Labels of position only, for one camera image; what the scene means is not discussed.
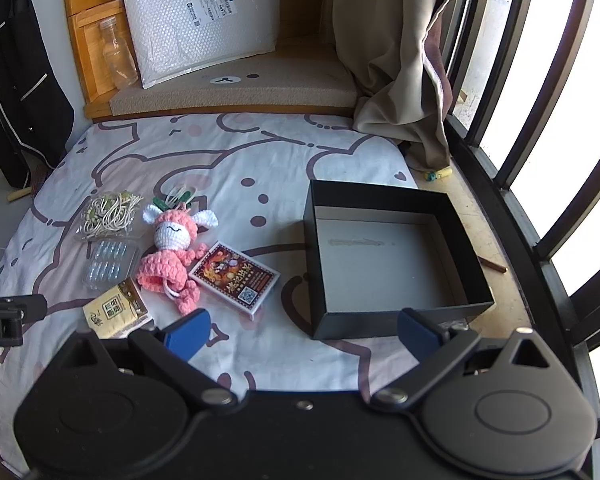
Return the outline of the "pink crochet bunny doll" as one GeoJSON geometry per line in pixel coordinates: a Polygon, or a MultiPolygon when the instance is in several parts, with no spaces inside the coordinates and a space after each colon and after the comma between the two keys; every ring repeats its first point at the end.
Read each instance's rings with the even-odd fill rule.
{"type": "Polygon", "coordinates": [[[165,211],[150,204],[143,211],[143,220],[154,228],[156,251],[140,259],[137,284],[148,292],[166,296],[182,315],[194,312],[200,290],[188,272],[208,252],[205,244],[195,247],[194,243],[198,230],[215,228],[218,218],[211,210],[191,214],[185,204],[165,211]]]}

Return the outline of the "brown tea sachet packet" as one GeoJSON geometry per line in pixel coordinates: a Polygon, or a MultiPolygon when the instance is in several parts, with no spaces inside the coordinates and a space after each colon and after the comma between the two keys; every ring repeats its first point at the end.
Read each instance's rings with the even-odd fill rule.
{"type": "Polygon", "coordinates": [[[132,278],[90,301],[83,307],[83,314],[99,339],[125,338],[154,320],[132,278]]]}

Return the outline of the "red playing card box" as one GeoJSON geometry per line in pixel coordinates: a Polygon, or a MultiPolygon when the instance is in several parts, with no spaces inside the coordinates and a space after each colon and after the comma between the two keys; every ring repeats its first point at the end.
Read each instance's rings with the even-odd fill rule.
{"type": "Polygon", "coordinates": [[[222,242],[216,242],[188,276],[252,320],[279,279],[277,271],[222,242]]]}

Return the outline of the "clear capsule blister pack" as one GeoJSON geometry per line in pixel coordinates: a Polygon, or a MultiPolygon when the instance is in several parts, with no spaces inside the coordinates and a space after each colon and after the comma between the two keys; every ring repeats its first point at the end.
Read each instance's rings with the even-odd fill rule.
{"type": "Polygon", "coordinates": [[[104,292],[130,277],[138,255],[137,244],[130,240],[100,240],[84,271],[87,289],[104,292]]]}

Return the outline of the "bagged cream cord flowers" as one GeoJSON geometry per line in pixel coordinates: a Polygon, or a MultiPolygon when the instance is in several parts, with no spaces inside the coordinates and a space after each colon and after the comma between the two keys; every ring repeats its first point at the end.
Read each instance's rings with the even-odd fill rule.
{"type": "Polygon", "coordinates": [[[143,203],[143,196],[129,191],[107,192],[90,198],[76,222],[76,237],[103,240],[130,235],[143,203]]]}

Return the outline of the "black open gift box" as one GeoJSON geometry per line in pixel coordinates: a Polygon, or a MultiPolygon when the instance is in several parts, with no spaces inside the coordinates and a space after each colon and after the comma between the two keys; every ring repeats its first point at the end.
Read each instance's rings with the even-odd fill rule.
{"type": "Polygon", "coordinates": [[[444,193],[314,180],[303,224],[315,339],[393,336],[405,308],[444,323],[494,304],[444,193]]]}

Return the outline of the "brown pen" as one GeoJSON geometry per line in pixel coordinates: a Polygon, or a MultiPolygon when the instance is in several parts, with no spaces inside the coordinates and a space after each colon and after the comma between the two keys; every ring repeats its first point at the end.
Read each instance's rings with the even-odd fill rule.
{"type": "Polygon", "coordinates": [[[491,269],[495,272],[501,273],[501,274],[505,274],[507,272],[507,268],[506,266],[502,266],[501,264],[491,261],[487,258],[483,258],[481,256],[478,257],[478,260],[480,262],[480,264],[482,266],[484,266],[485,268],[491,269]]]}

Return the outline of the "green yellow small toy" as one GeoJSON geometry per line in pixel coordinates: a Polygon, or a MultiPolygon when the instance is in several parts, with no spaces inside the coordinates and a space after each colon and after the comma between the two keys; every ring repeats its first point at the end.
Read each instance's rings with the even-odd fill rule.
{"type": "Polygon", "coordinates": [[[441,180],[441,179],[449,177],[452,174],[452,172],[453,172],[453,169],[451,167],[446,167],[446,168],[438,170],[438,171],[428,171],[425,174],[425,180],[427,182],[441,180]]]}

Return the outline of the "patterned white bed sheet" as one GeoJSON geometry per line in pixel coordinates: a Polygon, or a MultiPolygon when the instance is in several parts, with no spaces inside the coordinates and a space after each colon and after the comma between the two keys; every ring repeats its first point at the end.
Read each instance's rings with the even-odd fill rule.
{"type": "Polygon", "coordinates": [[[132,239],[148,311],[166,326],[196,307],[211,336],[193,363],[237,393],[356,390],[370,394],[416,361],[394,338],[321,342],[310,337],[304,207],[313,180],[409,188],[396,144],[354,131],[342,117],[221,114],[103,122],[82,136],[36,194],[0,261],[0,297],[40,294],[44,320],[23,343],[0,348],[0,464],[28,467],[12,431],[16,409],[54,354],[87,320],[91,281],[128,276],[76,230],[99,196],[142,198],[132,239]],[[278,280],[253,315],[189,277],[223,243],[274,269],[278,280]]]}

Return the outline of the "black jacket white piping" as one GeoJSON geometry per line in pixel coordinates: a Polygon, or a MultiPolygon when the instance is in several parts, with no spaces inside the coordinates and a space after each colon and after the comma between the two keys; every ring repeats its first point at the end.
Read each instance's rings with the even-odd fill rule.
{"type": "Polygon", "coordinates": [[[32,0],[0,0],[0,169],[8,184],[31,184],[27,154],[55,169],[65,157],[73,121],[32,0]]]}

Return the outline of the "brown bear cushion mat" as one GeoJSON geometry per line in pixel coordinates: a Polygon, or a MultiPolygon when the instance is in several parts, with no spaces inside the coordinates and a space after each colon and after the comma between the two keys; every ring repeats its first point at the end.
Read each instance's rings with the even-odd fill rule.
{"type": "Polygon", "coordinates": [[[123,116],[232,106],[352,108],[357,99],[351,75],[332,52],[291,51],[222,63],[149,89],[136,84],[109,106],[123,116]]]}

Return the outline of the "clear plastic bottle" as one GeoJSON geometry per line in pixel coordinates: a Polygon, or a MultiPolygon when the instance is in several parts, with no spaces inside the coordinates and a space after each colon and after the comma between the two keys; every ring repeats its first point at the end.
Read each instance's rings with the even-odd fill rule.
{"type": "Polygon", "coordinates": [[[114,85],[118,90],[131,87],[138,75],[134,58],[124,38],[118,32],[117,19],[112,16],[99,23],[102,35],[102,56],[109,68],[114,85]]]}

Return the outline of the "white bubble mailer package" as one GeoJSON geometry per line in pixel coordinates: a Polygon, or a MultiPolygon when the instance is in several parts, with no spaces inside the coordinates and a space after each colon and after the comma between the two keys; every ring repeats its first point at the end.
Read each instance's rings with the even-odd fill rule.
{"type": "Polygon", "coordinates": [[[279,0],[123,0],[142,87],[270,53],[279,0]]]}

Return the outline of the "beige curtain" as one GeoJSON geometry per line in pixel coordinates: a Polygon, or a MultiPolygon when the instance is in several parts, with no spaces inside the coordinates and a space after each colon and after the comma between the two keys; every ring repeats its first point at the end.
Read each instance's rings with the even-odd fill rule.
{"type": "Polygon", "coordinates": [[[451,0],[334,0],[337,55],[360,96],[355,130],[406,144],[407,165],[450,163],[444,120],[452,90],[442,62],[442,15],[451,0]]]}

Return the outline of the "wooden handled brush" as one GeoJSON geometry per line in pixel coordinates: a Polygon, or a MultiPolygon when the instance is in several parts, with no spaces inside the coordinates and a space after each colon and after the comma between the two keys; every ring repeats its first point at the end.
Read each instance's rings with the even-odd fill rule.
{"type": "Polygon", "coordinates": [[[28,186],[27,188],[22,188],[21,190],[17,190],[9,193],[6,196],[6,200],[9,203],[13,203],[16,200],[21,200],[23,197],[29,196],[32,193],[32,188],[28,186]]]}

